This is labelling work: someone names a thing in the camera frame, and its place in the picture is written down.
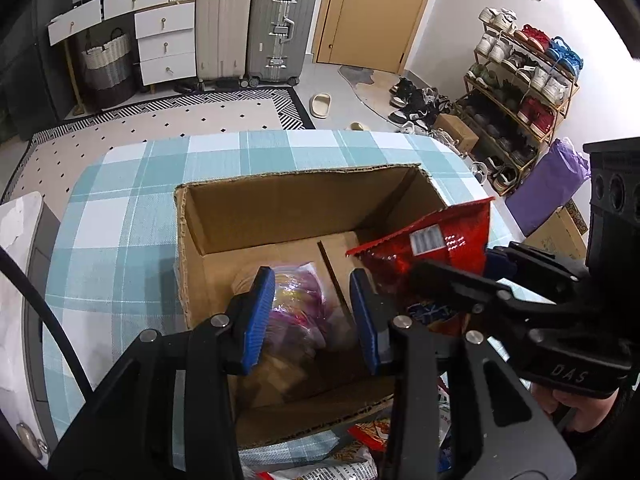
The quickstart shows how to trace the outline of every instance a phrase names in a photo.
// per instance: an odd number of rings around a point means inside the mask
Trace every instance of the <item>wooden shoe rack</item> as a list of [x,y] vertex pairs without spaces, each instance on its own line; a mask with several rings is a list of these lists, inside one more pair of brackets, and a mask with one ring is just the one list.
[[[464,76],[466,94],[462,98],[465,98],[466,96],[468,96],[473,90],[478,90],[481,94],[484,94],[489,100],[494,102],[494,104],[498,109],[500,109],[506,116],[510,117],[513,121],[515,121],[518,124],[518,126],[524,129],[524,131],[528,134],[528,136],[532,140],[532,144],[535,143],[537,153],[539,153],[540,149],[543,147],[543,143],[548,145],[554,140],[558,126],[567,117],[569,113],[569,108],[571,107],[571,101],[574,98],[576,92],[580,89],[580,86],[578,85],[578,81],[576,80],[576,78],[574,78],[571,72],[569,72],[564,66],[561,66],[560,64],[555,62],[553,59],[551,59],[549,56],[546,56],[539,50],[533,48],[527,43],[523,43],[522,41],[518,40],[511,34],[507,34],[506,32],[499,30],[498,28],[492,27],[491,25],[487,25],[485,22],[482,22],[482,24],[484,25],[485,32],[487,30],[491,30],[492,32],[498,33],[499,38],[508,41],[520,51],[523,51],[525,54],[529,54],[530,56],[535,58],[540,63],[540,65],[546,68],[546,71],[549,72],[551,75],[553,75],[556,78],[560,76],[561,82],[566,83],[570,89],[568,98],[565,99],[565,101],[561,105],[556,105],[556,104],[553,104],[551,101],[549,101],[549,99],[544,94],[540,93],[538,90],[533,88],[530,84],[528,85],[526,91],[524,92],[525,97],[528,95],[535,97],[540,102],[542,102],[543,105],[550,108],[554,114],[554,123],[551,129],[546,135],[541,137],[530,127],[529,124],[525,124],[518,117],[517,112],[513,112],[512,110],[508,109],[503,103],[498,101],[498,99],[494,96],[493,92],[490,89],[485,89],[483,86],[478,84],[475,80],[469,78],[466,75]],[[504,76],[504,77],[501,77],[500,79],[506,78],[506,75],[508,74],[510,76],[511,83],[514,83],[514,81],[518,80],[521,83],[526,84],[526,82],[523,79],[519,78],[516,75],[516,73],[513,70],[510,70],[507,66],[500,63],[495,63],[492,60],[490,60],[487,56],[484,56],[483,54],[480,54],[476,51],[474,51],[474,56],[476,58],[476,63],[478,64],[481,64],[484,66],[487,66],[490,64],[494,66],[499,66],[501,68],[500,74]],[[514,168],[516,168],[516,170],[518,171],[518,180],[516,181],[516,183],[513,186],[511,186],[509,189],[504,190],[503,192],[499,192],[498,194],[500,196],[503,196],[508,192],[511,192],[529,174],[533,165],[538,159],[538,155],[534,156],[534,158],[530,160],[527,164],[521,165],[517,163],[514,156],[511,155],[511,153],[507,152],[500,144],[498,144],[498,142],[492,136],[490,136],[484,128],[482,128],[479,124],[477,124],[472,117],[469,117],[467,114],[465,114],[464,110],[462,110],[462,107],[460,106],[456,107],[455,111],[458,115],[460,115],[460,117],[463,119],[463,121],[465,121],[465,123],[471,126],[474,131],[476,131],[481,135],[481,137],[486,139],[485,145],[488,145],[489,147],[491,147],[492,151],[495,151],[500,156],[503,156],[503,157],[506,156],[507,160],[511,164],[513,164]]]

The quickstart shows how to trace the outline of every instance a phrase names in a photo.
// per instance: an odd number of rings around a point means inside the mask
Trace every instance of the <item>purple bag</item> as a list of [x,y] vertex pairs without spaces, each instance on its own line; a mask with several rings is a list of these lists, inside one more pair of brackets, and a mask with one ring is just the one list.
[[505,204],[522,233],[529,236],[569,202],[590,176],[589,159],[575,151],[568,137],[556,139]]

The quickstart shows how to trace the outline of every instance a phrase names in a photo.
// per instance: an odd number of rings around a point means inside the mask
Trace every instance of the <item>laundry basket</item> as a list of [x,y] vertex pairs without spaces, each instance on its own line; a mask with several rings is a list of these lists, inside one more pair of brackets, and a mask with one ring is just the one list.
[[[114,38],[117,31],[120,35]],[[111,41],[82,53],[84,80],[98,108],[118,105],[135,94],[130,50],[129,36],[117,28],[111,33]]]

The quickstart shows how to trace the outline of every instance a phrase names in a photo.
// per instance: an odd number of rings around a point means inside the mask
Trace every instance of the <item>door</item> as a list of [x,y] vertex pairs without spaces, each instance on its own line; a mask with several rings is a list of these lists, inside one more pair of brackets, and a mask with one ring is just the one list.
[[316,61],[399,72],[426,1],[329,0]]

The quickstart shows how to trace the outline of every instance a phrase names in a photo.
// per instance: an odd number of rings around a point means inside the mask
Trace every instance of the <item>plaid tablecloth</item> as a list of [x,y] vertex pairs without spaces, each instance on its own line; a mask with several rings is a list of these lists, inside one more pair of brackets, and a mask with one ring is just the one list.
[[[486,197],[464,162],[422,136],[329,130],[259,131],[156,140],[114,148],[70,196],[52,254],[46,299],[95,387],[138,333],[184,329],[174,271],[174,189],[183,182],[273,171],[419,162],[448,204]],[[511,234],[492,206],[490,245]],[[61,436],[82,396],[48,332],[47,396]],[[183,460],[179,400],[174,463]],[[326,431],[244,451],[248,465],[319,460],[340,439]]]

